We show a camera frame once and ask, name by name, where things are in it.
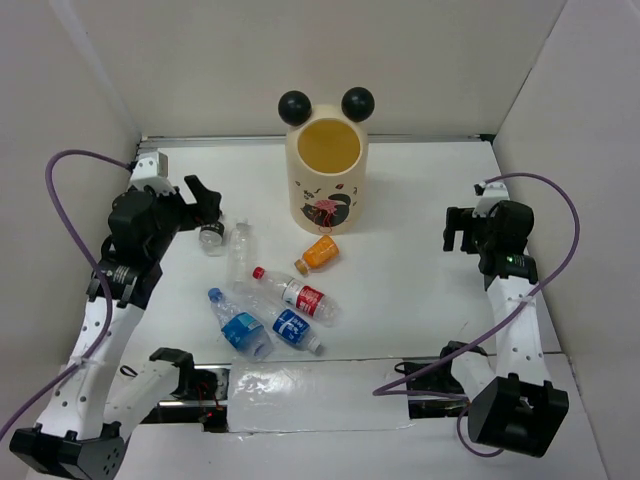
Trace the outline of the light blue label bottle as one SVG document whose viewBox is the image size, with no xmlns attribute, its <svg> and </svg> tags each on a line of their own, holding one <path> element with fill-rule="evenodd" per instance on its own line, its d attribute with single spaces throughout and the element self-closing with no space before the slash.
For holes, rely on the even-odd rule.
<svg viewBox="0 0 640 480">
<path fill-rule="evenodd" d="M 210 289 L 208 298 L 222 335 L 245 360 L 261 362 L 272 353 L 273 343 L 259 320 L 219 288 Z"/>
</svg>

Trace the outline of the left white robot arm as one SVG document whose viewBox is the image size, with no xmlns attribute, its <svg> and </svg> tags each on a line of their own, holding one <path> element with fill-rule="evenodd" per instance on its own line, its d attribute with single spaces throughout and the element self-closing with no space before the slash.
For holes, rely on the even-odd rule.
<svg viewBox="0 0 640 480">
<path fill-rule="evenodd" d="M 185 177 L 195 201 L 178 190 L 130 187 L 116 197 L 110 229 L 87 287 L 82 328 L 65 369 L 48 387 L 52 397 L 34 426 L 16 430 L 10 451 L 40 474 L 64 479 L 112 479 L 133 430 L 167 397 L 184 399 L 200 383 L 192 354 L 160 347 L 124 389 L 113 380 L 161 276 L 161 260 L 179 232 L 220 217 L 221 195 L 195 175 Z"/>
</svg>

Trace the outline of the small orange juice bottle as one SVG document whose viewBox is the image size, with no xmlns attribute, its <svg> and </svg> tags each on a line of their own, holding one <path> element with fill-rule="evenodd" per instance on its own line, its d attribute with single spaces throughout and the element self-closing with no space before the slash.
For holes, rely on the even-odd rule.
<svg viewBox="0 0 640 480">
<path fill-rule="evenodd" d="M 308 275 L 312 271 L 323 268 L 339 254 L 335 241 L 330 236 L 324 235 L 304 251 L 302 256 L 294 262 L 294 266 L 302 275 Z"/>
</svg>

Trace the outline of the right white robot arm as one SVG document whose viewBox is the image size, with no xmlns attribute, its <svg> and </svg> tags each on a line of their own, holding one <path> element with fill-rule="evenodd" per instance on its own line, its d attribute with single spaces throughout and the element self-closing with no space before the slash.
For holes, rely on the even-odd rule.
<svg viewBox="0 0 640 480">
<path fill-rule="evenodd" d="M 553 386 L 540 339 L 535 260 L 526 254 L 534 226 L 530 207 L 500 200 L 481 209 L 450 207 L 443 232 L 446 251 L 457 235 L 461 249 L 479 257 L 479 271 L 494 320 L 509 323 L 496 335 L 496 358 L 475 346 L 450 342 L 436 379 L 441 388 L 469 398 L 468 434 L 472 442 L 540 458 L 547 452 L 569 410 L 566 392 Z"/>
</svg>

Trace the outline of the red label red cap bottle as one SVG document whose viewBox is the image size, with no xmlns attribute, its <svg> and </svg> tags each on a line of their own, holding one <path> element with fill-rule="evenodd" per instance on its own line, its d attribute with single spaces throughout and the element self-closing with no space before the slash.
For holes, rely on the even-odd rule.
<svg viewBox="0 0 640 480">
<path fill-rule="evenodd" d="M 320 324 L 334 326 L 340 316 L 336 302 L 320 290 L 288 274 L 256 267 L 252 277 L 264 294 L 293 307 Z"/>
</svg>

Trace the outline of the clear bottle without label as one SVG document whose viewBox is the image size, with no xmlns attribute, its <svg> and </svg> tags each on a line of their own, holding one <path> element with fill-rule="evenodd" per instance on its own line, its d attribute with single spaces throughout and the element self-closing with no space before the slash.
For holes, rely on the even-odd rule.
<svg viewBox="0 0 640 480">
<path fill-rule="evenodd" d="M 236 222 L 228 244 L 226 284 L 234 293 L 246 290 L 256 267 L 256 238 L 247 219 Z"/>
</svg>

